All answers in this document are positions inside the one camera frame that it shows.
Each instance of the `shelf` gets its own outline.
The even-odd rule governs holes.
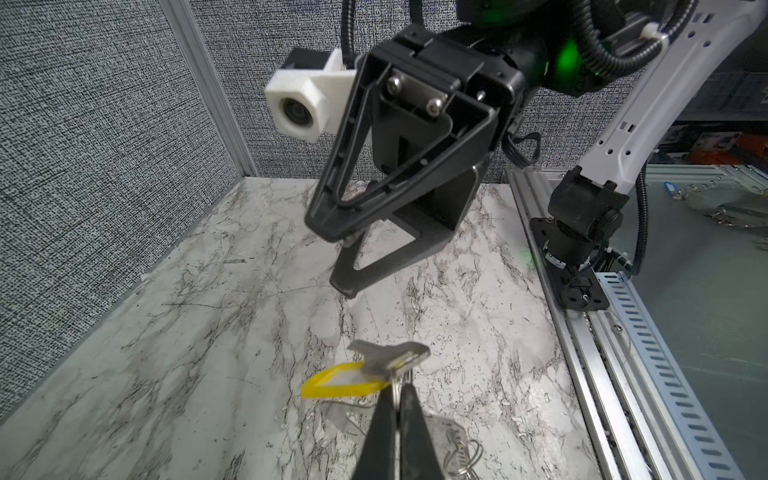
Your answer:
[[[684,111],[677,121],[768,121],[768,111]]]

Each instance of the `metal frame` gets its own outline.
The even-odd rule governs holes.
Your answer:
[[[531,245],[529,220],[547,216],[554,184],[566,171],[505,170]],[[654,165],[647,176],[682,184],[732,180],[747,189],[768,180],[750,167]],[[604,478],[742,480],[631,281],[598,273],[611,308],[564,311],[541,252],[531,250]]]
[[[221,85],[214,63],[210,60],[208,50],[205,48],[203,35],[197,27],[189,3],[187,0],[160,0],[160,7],[174,33],[181,53],[187,60],[192,78],[200,90],[203,104],[211,120],[214,121],[240,176],[258,177],[259,172],[251,161],[243,133],[227,100],[227,94]]]
[[[601,343],[604,348],[613,352],[622,352],[625,360],[639,359],[642,362],[647,377],[650,377],[652,386],[663,402],[663,408],[671,417],[674,427],[677,427],[687,447],[687,453],[690,454],[690,458],[695,462],[695,468],[703,478],[706,480],[743,478],[739,467],[685,379],[632,282],[621,273],[598,273],[597,276],[611,301],[613,314],[613,318],[604,317],[593,322],[593,324],[599,322],[603,327],[599,329],[601,333],[598,335],[602,336]],[[607,331],[611,328],[614,335],[623,337],[620,343],[613,344],[608,340],[610,334]],[[618,357],[609,363],[620,374],[624,374]],[[669,460],[677,460],[682,464],[679,465],[680,469],[686,468],[689,473],[695,474],[695,471],[692,472],[694,465],[690,464],[687,455],[677,459],[669,458]]]

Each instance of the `white marble surface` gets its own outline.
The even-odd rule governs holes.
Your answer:
[[[300,387],[360,338],[432,348],[419,397],[482,442],[480,478],[599,478],[509,187],[348,301],[303,224],[313,186],[235,187],[0,427],[0,477],[347,480],[354,442]]]

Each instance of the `cable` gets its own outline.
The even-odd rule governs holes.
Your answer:
[[[411,23],[424,25],[424,9],[422,0],[409,0],[408,7],[411,12]]]
[[[637,245],[634,248],[631,275],[638,275],[648,245],[648,186],[645,184],[645,165],[634,182],[637,193]]]
[[[604,272],[605,270],[602,270],[603,268],[603,262],[605,261],[605,257],[607,255],[606,249],[608,248],[608,241],[602,240],[600,242],[600,245],[598,246],[598,254],[595,255],[591,260],[590,263],[592,265],[592,269],[595,272]]]
[[[347,68],[355,67],[355,0],[341,2],[341,55]]]
[[[526,158],[520,150],[515,146],[521,142],[533,140],[536,142],[536,148],[530,159]],[[538,162],[541,156],[541,134],[537,131],[525,135],[524,137],[515,137],[512,133],[507,132],[502,138],[502,151],[504,155],[518,168],[526,168]]]
[[[696,11],[698,0],[679,0],[675,6],[672,19],[664,34],[672,43],[682,32],[691,15]],[[601,43],[598,30],[592,21],[590,0],[570,0],[568,8],[575,25],[575,40],[579,54],[584,64],[596,74],[607,78],[619,78],[640,70],[656,55],[661,53],[660,39],[648,42],[647,46],[638,53],[627,57],[617,57],[610,53]]]
[[[604,272],[611,271],[611,269],[614,267],[614,262],[617,259],[617,255],[618,253],[613,252],[613,254],[610,257],[608,257],[608,260],[606,260],[606,264],[605,264],[605,270],[603,270]]]

